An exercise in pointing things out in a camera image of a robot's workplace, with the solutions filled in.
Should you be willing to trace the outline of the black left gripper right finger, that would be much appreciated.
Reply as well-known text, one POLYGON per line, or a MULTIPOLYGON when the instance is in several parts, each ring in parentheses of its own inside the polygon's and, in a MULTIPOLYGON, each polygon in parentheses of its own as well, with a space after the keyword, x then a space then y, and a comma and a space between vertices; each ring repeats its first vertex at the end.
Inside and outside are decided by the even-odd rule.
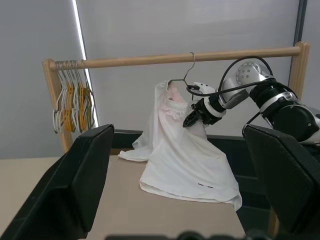
POLYGON ((318 234, 319 160, 280 131, 248 124, 242 134, 280 226, 293 234, 318 234))

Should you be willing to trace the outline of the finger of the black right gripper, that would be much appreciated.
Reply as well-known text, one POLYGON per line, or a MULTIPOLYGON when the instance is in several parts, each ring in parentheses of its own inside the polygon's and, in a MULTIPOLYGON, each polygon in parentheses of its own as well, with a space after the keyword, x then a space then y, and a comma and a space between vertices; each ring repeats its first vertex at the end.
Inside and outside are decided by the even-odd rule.
POLYGON ((201 114, 197 110, 193 110, 186 116, 185 120, 183 121, 182 127, 192 127, 200 118, 201 114))

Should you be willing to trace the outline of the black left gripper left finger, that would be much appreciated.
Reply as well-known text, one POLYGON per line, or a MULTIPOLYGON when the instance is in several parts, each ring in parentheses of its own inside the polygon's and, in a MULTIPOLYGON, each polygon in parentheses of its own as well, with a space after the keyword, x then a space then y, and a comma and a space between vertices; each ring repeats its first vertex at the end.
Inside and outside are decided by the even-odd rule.
POLYGON ((82 133, 41 177, 2 240, 80 240, 93 227, 105 187, 115 128, 82 133))

